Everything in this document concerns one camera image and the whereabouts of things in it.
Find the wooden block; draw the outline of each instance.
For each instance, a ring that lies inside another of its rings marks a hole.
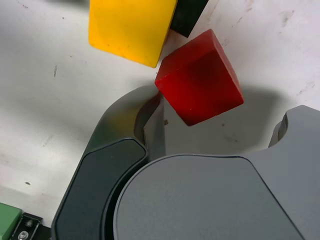
[[[244,103],[237,76],[211,29],[164,58],[155,84],[188,126]]]
[[[21,209],[0,203],[0,240],[9,240],[21,214]]]
[[[91,0],[89,43],[155,68],[177,0]]]
[[[208,0],[179,0],[170,28],[185,37],[189,37],[207,2]]]

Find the white surface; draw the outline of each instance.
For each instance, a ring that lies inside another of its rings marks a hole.
[[[0,202],[49,226],[103,112],[157,68],[90,47],[86,3],[0,4]],[[320,110],[319,13],[317,0],[210,0],[189,40],[215,31],[245,104],[193,127],[167,104],[167,152],[256,151],[287,109]],[[163,55],[187,41],[170,32]]]

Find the black block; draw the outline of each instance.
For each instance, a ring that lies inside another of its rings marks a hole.
[[[178,0],[170,28],[189,37],[208,0]]]

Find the yellow block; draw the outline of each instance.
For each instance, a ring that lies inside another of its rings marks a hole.
[[[89,43],[155,68],[177,0],[91,0]]]

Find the red cube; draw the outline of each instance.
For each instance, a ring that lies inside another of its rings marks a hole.
[[[188,126],[244,103],[236,73],[212,29],[165,57],[155,85]]]

